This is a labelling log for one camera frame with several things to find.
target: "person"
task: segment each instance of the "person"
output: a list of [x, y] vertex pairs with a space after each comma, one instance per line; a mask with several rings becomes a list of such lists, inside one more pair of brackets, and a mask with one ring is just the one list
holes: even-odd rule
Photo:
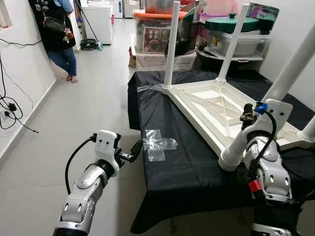
[[[69, 0], [29, 0], [48, 57], [68, 73], [67, 81], [78, 82], [76, 58], [73, 52], [75, 39], [69, 19], [73, 7]], [[53, 17], [65, 23], [65, 33], [55, 33], [44, 25], [44, 18]]]

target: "black cloth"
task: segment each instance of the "black cloth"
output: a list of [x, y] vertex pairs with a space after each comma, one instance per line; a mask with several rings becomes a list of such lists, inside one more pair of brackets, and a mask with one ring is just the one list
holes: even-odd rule
[[[173, 83], [215, 79], [217, 74], [203, 71], [174, 72]], [[175, 104], [161, 92], [136, 88], [161, 84], [164, 72], [136, 72], [128, 84], [128, 113], [131, 128], [140, 128], [142, 138], [147, 129], [159, 129], [163, 138], [174, 138], [176, 150], [165, 151], [165, 161], [150, 162], [144, 152], [147, 193], [131, 227], [141, 234], [158, 222], [184, 214], [252, 206], [247, 185], [247, 169], [241, 164], [227, 173], [218, 166], [218, 157]], [[254, 71], [235, 73], [228, 83], [260, 100], [271, 83]], [[294, 110], [289, 122], [303, 129], [314, 115], [291, 95], [285, 102]], [[296, 148], [282, 153], [284, 163], [293, 171], [315, 180], [315, 150]], [[300, 199], [314, 185], [291, 175], [293, 196]]]
[[35, 20], [38, 25], [38, 29], [43, 40], [44, 47], [46, 51], [60, 51], [64, 49], [71, 48], [75, 45], [75, 39], [72, 38], [69, 40], [69, 43], [63, 40], [65, 33], [55, 33], [44, 27], [44, 15], [43, 12], [36, 10], [36, 5], [40, 5], [40, 7], [46, 6], [49, 8], [48, 11], [45, 12], [47, 17], [54, 17], [61, 22], [65, 20], [65, 26], [70, 28], [71, 32], [73, 32], [71, 21], [69, 17], [67, 17], [64, 9], [61, 6], [57, 6], [54, 0], [29, 0], [31, 8], [34, 12]]

